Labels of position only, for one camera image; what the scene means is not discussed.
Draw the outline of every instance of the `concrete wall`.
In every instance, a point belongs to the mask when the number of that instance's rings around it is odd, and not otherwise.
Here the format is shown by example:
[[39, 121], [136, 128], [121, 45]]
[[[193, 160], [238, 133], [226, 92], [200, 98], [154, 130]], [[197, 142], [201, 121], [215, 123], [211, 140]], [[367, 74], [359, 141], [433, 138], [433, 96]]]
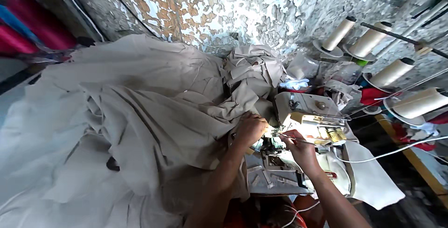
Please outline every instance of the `concrete wall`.
[[[326, 38], [346, 15], [359, 22], [373, 24], [389, 21], [394, 32], [400, 33], [412, 24], [409, 13], [426, 0], [124, 0], [160, 38], [181, 41], [204, 52], [226, 54], [242, 43], [267, 44], [276, 49], [281, 58], [290, 59], [296, 50], [318, 55], [312, 47], [315, 38]], [[109, 37], [116, 40], [129, 30], [147, 32], [127, 12], [118, 0], [81, 0], [95, 22]], [[427, 41], [444, 32], [445, 17], [425, 29], [411, 34], [412, 38]], [[367, 29], [358, 25], [347, 37], [354, 42]], [[384, 40], [375, 52], [390, 42]], [[448, 52], [446, 40], [437, 48]], [[417, 60], [417, 67], [402, 77], [397, 86], [416, 82], [436, 69], [448, 68], [448, 60], [428, 54], [414, 56], [409, 44], [400, 43], [367, 70], [377, 72], [400, 57]], [[440, 77], [433, 84], [445, 85]]]

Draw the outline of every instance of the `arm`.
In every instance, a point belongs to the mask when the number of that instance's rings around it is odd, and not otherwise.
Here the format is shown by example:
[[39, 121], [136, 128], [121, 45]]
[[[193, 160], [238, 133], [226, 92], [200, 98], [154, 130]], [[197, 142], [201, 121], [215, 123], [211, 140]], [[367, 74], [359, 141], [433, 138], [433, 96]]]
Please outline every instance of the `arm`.
[[257, 114], [249, 115], [238, 127], [235, 140], [208, 179], [205, 191], [188, 216], [184, 228], [221, 227], [232, 196], [241, 159], [247, 148], [266, 132], [268, 124]]
[[[297, 130], [290, 130], [284, 134], [303, 139], [303, 136]], [[280, 136], [280, 138], [293, 153], [294, 160], [313, 183], [330, 227], [371, 228], [319, 166], [313, 145], [300, 143], [300, 141], [294, 141], [283, 136]]]

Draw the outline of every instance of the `tweezers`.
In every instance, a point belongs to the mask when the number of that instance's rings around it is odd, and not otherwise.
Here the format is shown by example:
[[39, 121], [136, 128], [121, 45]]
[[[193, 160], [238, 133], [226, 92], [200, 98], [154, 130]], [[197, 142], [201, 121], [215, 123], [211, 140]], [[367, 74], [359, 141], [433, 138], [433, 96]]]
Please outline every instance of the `tweezers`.
[[295, 140], [295, 141], [300, 141], [300, 142], [302, 142], [302, 143], [306, 143], [306, 144], [310, 144], [310, 145], [316, 146], [316, 144], [314, 144], [314, 143], [312, 143], [312, 142], [307, 142], [307, 141], [302, 140], [302, 139], [299, 139], [299, 138], [291, 137], [291, 136], [288, 136], [288, 135], [286, 135], [286, 134], [280, 133], [280, 132], [278, 132], [278, 131], [272, 131], [272, 133], [274, 133], [274, 134], [278, 134], [278, 135], [283, 135], [283, 136], [285, 136], [285, 137], [287, 137], [287, 138], [289, 138], [289, 139], [292, 139], [292, 140]]

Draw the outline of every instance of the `white thread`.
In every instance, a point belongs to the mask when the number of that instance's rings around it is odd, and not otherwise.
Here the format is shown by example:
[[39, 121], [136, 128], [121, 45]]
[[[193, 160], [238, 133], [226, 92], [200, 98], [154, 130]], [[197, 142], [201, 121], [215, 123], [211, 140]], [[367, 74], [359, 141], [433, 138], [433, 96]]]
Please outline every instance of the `white thread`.
[[294, 209], [294, 208], [288, 206], [289, 208], [295, 210], [296, 213], [294, 214], [294, 218], [293, 218], [293, 220], [289, 221], [289, 223], [287, 223], [286, 225], [283, 225], [281, 228], [285, 228], [286, 226], [292, 224], [292, 223], [294, 222], [294, 220], [296, 219], [297, 214], [298, 214], [299, 212], [302, 212], [302, 211], [309, 211], [310, 209], [314, 208], [314, 207], [315, 207], [316, 205], [318, 205], [319, 203], [320, 203], [320, 201], [317, 201], [317, 203], [313, 204], [311, 207], [308, 207], [308, 208], [306, 208], [306, 209], [304, 209], [304, 210], [298, 210], [298, 211], [296, 211], [296, 209]]
[[337, 44], [344, 38], [344, 36], [350, 31], [355, 24], [356, 19], [354, 17], [347, 17], [336, 27], [331, 35], [322, 43], [322, 47], [328, 51], [334, 50]]
[[[385, 31], [392, 30], [390, 26], [384, 25], [383, 23], [377, 22], [374, 26]], [[364, 33], [364, 35], [362, 35], [362, 37], [356, 40], [355, 44], [350, 47], [349, 51], [359, 57], [365, 57], [384, 37], [386, 37], [386, 34], [369, 29], [366, 33]]]
[[374, 86], [383, 88], [385, 86], [390, 85], [392, 82], [397, 80], [399, 77], [405, 75], [408, 71], [410, 71], [414, 65], [413, 60], [409, 59], [407, 64], [405, 60], [397, 59], [393, 61], [390, 65], [386, 66], [376, 75], [374, 75], [369, 82], [371, 82]]
[[442, 92], [444, 90], [430, 87], [395, 103], [393, 110], [400, 116], [408, 119], [418, 117], [448, 104], [448, 97], [442, 94]]

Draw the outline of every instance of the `blue fabric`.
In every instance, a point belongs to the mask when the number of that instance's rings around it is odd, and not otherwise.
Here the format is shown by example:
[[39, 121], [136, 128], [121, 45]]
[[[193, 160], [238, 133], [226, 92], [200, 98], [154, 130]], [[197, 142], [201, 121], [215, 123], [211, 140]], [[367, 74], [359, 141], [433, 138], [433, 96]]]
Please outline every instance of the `blue fabric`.
[[27, 37], [29, 40], [34, 43], [41, 43], [39, 38], [26, 27], [19, 19], [17, 19], [14, 14], [12, 14], [8, 8], [3, 5], [0, 5], [0, 18], [15, 31], [22, 34], [24, 37]]

